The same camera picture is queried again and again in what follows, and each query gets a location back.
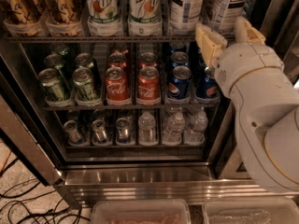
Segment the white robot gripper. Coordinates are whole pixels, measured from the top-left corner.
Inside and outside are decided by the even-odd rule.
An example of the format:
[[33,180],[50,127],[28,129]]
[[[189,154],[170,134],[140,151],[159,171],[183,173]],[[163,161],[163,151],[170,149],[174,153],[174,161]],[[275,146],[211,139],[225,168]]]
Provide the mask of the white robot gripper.
[[235,41],[227,50],[227,40],[210,27],[198,22],[195,40],[208,67],[215,67],[215,79],[225,97],[243,76],[259,69],[284,69],[276,52],[265,45],[265,37],[240,16],[235,21]]

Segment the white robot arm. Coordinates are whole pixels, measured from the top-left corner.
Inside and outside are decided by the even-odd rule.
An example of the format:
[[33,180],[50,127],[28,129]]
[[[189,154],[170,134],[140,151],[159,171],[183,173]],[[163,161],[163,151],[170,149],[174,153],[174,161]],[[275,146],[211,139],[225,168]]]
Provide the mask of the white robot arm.
[[284,63],[245,18],[235,42],[199,22],[195,40],[235,107],[235,139],[251,179],[272,192],[299,190],[299,92]]

